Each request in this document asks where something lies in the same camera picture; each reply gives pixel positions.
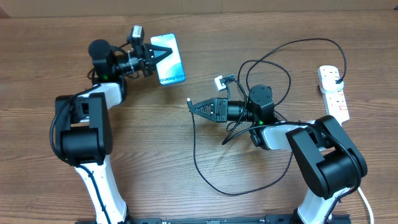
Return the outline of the blue Galaxy smartphone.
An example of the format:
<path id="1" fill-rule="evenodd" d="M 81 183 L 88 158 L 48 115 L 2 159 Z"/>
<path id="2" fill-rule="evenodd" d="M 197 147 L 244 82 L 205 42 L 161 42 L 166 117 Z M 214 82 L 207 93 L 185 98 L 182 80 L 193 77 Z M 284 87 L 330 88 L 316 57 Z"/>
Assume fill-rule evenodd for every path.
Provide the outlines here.
<path id="1" fill-rule="evenodd" d="M 172 53 L 156 65 L 159 83 L 161 85 L 170 85 L 185 81 L 185 71 L 175 34 L 153 36 L 150 38 L 150 42 L 152 45 L 172 49 Z"/>

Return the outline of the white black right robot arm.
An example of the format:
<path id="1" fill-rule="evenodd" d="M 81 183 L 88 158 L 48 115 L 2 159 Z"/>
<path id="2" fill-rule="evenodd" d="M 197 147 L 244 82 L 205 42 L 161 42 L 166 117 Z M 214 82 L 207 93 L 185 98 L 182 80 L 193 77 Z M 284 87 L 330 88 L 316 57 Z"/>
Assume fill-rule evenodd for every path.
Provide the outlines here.
<path id="1" fill-rule="evenodd" d="M 368 168 L 364 157 L 332 115 L 315 121 L 279 121 L 272 90 L 256 85 L 244 101 L 211 98 L 187 105 L 192 115 L 213 122 L 250 122 L 255 146 L 292 151 L 308 186 L 303 202 L 291 214 L 266 215 L 266 223 L 351 223 L 349 215 L 334 215 L 341 199 L 356 191 Z"/>

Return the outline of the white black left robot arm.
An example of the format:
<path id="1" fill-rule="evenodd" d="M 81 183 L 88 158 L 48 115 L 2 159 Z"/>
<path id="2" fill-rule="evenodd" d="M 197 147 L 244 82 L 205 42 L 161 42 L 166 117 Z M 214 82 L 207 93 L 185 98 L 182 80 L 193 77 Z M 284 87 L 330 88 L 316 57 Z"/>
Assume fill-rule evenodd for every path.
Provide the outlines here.
<path id="1" fill-rule="evenodd" d="M 173 52 L 141 39 L 128 44 L 130 52 L 103 39 L 89 45 L 93 86 L 74 95 L 58 96 L 50 125 L 51 148 L 83 179 L 95 208 L 95 223 L 132 223 L 111 167 L 113 134 L 108 111 L 126 99 L 127 77 L 137 72 L 150 75 L 156 64 Z"/>

